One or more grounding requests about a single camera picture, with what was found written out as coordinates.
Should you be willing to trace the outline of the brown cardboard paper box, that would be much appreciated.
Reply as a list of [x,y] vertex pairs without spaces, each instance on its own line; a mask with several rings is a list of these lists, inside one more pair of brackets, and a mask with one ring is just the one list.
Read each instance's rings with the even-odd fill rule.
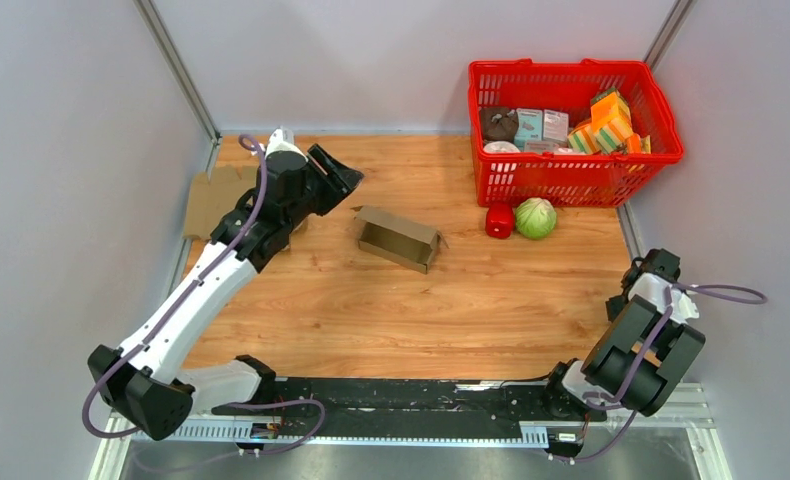
[[362,224],[357,238],[361,251],[427,274],[441,249],[448,248],[442,232],[435,227],[371,205],[353,210],[354,219]]

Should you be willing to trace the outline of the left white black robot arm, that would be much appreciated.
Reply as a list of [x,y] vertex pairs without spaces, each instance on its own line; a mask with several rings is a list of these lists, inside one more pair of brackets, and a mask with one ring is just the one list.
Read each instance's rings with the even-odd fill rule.
[[256,182],[213,230],[201,256],[158,310],[115,348],[99,345],[88,358],[101,397],[142,432],[163,440],[193,414],[240,403],[262,415],[275,405],[273,372],[249,355],[198,369],[182,365],[217,314],[282,250],[300,223],[324,216],[361,184],[361,171],[320,145],[307,151],[285,141],[253,147]]

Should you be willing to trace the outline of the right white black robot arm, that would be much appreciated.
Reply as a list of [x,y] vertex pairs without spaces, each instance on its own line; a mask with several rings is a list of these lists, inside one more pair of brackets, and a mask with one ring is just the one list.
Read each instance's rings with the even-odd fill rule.
[[679,277],[680,258],[665,249],[632,261],[621,293],[605,302],[608,329],[586,358],[550,373],[541,391],[547,414],[626,409],[650,417],[662,408],[706,342],[689,324],[700,313]]

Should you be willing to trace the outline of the cardboard sheet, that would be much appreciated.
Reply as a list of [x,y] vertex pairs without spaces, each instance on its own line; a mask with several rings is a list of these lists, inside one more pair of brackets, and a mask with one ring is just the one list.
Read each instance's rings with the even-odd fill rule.
[[258,168],[215,167],[197,174],[190,185],[182,237],[207,240],[222,217],[234,209],[239,198],[254,188]]

